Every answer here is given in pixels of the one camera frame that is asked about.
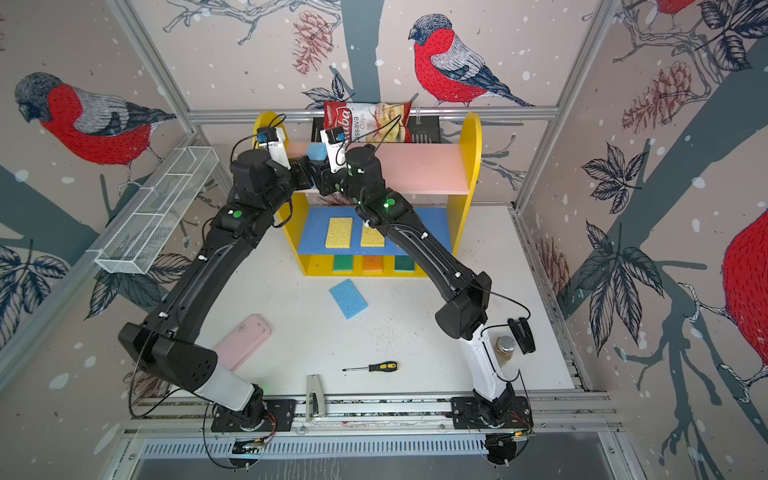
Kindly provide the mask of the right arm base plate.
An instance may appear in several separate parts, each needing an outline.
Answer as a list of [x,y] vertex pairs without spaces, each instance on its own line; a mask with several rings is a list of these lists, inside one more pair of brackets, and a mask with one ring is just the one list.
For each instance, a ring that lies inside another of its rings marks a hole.
[[531,430],[532,408],[525,396],[488,402],[476,396],[452,397],[447,414],[457,430],[516,429]]

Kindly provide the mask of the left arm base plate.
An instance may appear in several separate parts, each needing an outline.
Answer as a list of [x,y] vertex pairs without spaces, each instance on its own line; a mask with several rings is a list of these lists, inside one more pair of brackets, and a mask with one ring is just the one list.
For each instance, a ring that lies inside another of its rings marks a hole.
[[261,398],[243,410],[234,411],[216,405],[211,431],[215,433],[288,432],[291,430],[297,401],[288,398]]

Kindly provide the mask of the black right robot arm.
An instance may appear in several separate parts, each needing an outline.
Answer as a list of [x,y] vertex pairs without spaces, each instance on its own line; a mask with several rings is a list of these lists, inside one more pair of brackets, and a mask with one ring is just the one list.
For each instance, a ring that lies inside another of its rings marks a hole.
[[528,409],[520,413],[513,382],[492,358],[485,332],[492,291],[490,276],[466,267],[424,225],[413,206],[386,185],[376,148],[356,147],[339,166],[333,156],[309,160],[311,182],[323,196],[339,193],[355,205],[363,223],[405,251],[433,282],[445,305],[435,314],[440,329],[458,342],[470,370],[477,423],[501,428],[510,419],[532,427]]

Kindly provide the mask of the orange foam sponge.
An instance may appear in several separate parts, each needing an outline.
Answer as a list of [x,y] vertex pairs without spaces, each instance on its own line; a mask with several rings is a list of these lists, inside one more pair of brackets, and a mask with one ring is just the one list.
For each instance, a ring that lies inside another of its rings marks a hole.
[[382,256],[364,256],[362,269],[365,274],[382,273],[384,262]]

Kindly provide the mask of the dark green scouring sponge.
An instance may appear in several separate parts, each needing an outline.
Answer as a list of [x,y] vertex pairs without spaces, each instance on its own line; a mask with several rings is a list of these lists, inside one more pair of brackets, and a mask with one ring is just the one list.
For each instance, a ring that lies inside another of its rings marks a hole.
[[415,262],[409,256],[395,256],[394,271],[395,272],[414,272]]

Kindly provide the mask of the yellow cellulose sponge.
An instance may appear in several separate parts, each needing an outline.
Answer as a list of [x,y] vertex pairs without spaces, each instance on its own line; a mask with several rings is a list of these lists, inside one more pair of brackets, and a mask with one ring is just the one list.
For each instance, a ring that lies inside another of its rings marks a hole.
[[375,228],[364,225],[361,231],[360,246],[362,248],[384,248],[386,238]]

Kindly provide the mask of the blue sponge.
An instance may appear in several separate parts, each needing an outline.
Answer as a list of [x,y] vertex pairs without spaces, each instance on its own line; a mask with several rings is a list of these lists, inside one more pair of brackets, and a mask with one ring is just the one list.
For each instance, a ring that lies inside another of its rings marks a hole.
[[323,143],[311,143],[307,148],[306,156],[311,161],[326,161],[328,157],[327,148]]
[[332,287],[329,292],[347,320],[351,320],[368,307],[368,303],[350,279]]

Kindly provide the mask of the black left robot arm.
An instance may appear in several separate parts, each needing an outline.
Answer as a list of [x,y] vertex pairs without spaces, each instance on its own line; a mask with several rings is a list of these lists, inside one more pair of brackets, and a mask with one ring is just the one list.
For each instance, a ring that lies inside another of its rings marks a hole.
[[262,389],[197,345],[201,327],[237,267],[276,227],[277,211],[312,187],[307,157],[281,165],[264,149],[242,152],[230,165],[233,187],[211,219],[197,257],[168,296],[140,324],[127,323],[118,339],[138,371],[229,410],[248,428],[267,410]]

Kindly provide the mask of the light green foam sponge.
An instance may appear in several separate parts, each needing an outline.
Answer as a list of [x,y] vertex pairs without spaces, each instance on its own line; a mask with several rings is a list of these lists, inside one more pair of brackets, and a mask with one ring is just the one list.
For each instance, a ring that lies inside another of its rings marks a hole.
[[354,270],[355,257],[352,255],[335,255],[333,258],[334,272],[352,272]]

